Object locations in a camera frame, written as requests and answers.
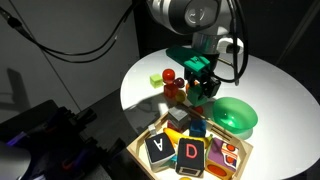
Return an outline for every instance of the black letter block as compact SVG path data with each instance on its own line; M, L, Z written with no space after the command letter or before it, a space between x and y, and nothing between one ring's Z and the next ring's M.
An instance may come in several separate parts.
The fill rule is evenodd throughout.
M145 140L151 170L154 172L169 167L167 162L175 155L175 150L166 133Z
M204 143L181 138L178 145L178 174L200 177L204 170Z

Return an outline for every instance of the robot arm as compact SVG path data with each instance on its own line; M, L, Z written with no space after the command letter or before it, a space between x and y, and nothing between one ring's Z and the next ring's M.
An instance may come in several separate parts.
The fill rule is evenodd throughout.
M207 97L214 96L220 86L220 81L236 82L238 85L248 56L245 51L243 65L238 73L237 54L244 51L244 45L240 39L237 39L235 29L235 8L239 7L239 3L235 4L234 0L147 0L147 5L151 16L159 24L176 34L193 34L192 50L209 59L209 67L205 67L201 75L196 78L203 85L201 94ZM232 28L232 38L228 36L230 28ZM213 70L219 53L230 52L233 53L234 79L225 80L216 76ZM192 74L192 72L185 71L185 79L193 80L194 75Z
M153 19L176 34L193 33L192 48L216 54L229 34L231 14L226 0L147 0Z

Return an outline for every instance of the blue block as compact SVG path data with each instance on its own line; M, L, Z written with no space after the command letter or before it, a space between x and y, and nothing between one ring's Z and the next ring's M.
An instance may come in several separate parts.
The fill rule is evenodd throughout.
M189 136L205 137L206 136L206 120L193 119L190 122Z

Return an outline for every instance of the red ball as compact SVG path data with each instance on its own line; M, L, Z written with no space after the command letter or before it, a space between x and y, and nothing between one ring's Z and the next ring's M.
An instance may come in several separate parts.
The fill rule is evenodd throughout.
M201 106L197 106L197 107L194 107L192 109L197 111L199 114L203 114L203 108Z
M165 69L162 72L162 79L163 79L163 82L166 84L172 84L175 79L175 76L176 74L172 69Z

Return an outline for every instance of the green bowl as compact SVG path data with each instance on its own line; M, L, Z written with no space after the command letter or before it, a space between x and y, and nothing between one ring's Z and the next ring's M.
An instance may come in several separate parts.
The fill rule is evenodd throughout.
M258 122L257 113L244 101L223 97L213 103L214 122L234 134L252 129Z

